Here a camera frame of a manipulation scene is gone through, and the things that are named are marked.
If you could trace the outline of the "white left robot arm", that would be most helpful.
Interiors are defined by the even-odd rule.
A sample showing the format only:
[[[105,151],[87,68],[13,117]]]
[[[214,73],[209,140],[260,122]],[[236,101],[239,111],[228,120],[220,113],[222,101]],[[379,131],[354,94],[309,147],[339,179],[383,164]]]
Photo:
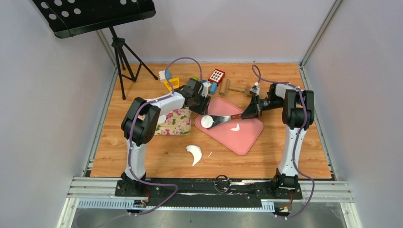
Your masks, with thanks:
[[[206,114],[211,97],[209,85],[191,78],[186,85],[154,99],[136,98],[121,129],[127,143],[127,165],[121,183],[134,196],[145,192],[145,155],[148,143],[155,134],[159,118],[176,109],[189,108],[197,114]]]

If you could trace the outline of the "wooden dough roller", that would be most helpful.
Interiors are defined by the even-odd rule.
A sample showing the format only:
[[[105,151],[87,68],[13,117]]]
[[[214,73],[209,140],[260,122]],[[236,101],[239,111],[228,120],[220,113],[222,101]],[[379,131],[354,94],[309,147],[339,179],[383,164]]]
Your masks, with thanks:
[[[250,89],[251,89],[250,86],[245,86],[245,87],[232,86],[232,85],[230,85],[229,79],[224,79],[220,85],[219,95],[227,96],[229,91],[234,91],[234,92],[243,93],[244,96],[246,96],[246,97],[252,97],[252,94],[250,93]]]

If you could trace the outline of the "small curved dough scrap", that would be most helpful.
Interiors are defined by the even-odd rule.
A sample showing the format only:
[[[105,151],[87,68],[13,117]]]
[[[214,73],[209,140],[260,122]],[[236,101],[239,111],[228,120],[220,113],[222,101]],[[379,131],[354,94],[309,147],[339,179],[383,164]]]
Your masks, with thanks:
[[[238,132],[238,131],[240,130],[240,125],[239,125],[239,123],[237,123],[237,125],[236,125],[234,128],[230,128],[230,130],[231,130],[231,131],[234,131],[234,132]]]

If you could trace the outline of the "pink rectangular tray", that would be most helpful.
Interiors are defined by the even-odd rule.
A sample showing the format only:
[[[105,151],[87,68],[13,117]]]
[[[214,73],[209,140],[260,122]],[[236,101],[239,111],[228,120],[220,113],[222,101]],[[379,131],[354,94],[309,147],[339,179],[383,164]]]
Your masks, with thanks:
[[[240,114],[242,110],[223,98],[215,97],[210,101],[208,113],[227,116]],[[202,116],[199,115],[194,120],[197,128],[241,156],[248,153],[264,128],[264,124],[258,119],[238,119],[222,123],[212,129],[206,129],[201,126],[201,118]],[[240,125],[240,130],[238,132],[231,131],[230,128],[234,128],[237,123]]]

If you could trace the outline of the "white dough scrap crescent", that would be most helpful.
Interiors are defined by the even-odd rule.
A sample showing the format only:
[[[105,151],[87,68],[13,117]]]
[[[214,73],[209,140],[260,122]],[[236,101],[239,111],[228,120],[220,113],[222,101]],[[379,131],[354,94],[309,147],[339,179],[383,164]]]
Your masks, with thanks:
[[[200,147],[196,145],[188,145],[186,151],[193,155],[192,166],[195,166],[202,159],[202,151]]]

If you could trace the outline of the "white dough ball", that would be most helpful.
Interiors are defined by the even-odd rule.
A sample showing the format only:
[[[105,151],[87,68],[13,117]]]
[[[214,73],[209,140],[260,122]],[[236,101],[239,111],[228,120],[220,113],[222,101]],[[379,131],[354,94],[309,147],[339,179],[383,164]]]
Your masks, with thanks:
[[[209,129],[213,126],[214,120],[210,115],[205,115],[201,118],[201,126]]]

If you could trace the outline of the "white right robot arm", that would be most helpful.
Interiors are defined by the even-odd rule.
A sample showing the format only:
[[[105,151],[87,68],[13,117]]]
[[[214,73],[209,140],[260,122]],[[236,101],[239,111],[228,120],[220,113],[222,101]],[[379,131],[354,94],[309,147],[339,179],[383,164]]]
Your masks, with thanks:
[[[272,194],[284,198],[290,189],[298,186],[299,156],[308,128],[315,117],[315,95],[312,90],[284,83],[272,83],[268,97],[253,95],[241,119],[260,118],[264,111],[282,108],[282,122],[286,129],[286,140],[282,159],[276,169],[271,185]]]

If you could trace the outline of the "metal dough scraper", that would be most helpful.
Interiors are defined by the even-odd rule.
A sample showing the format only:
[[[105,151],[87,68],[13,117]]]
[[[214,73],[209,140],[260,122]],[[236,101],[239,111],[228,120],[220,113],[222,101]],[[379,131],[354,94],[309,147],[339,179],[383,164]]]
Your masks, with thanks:
[[[234,115],[228,115],[228,116],[219,116],[219,115],[209,115],[209,117],[212,118],[212,124],[206,129],[211,129],[214,128],[222,123],[231,121],[231,120],[237,120],[237,119],[251,119],[253,116],[242,116],[241,114],[234,114]]]

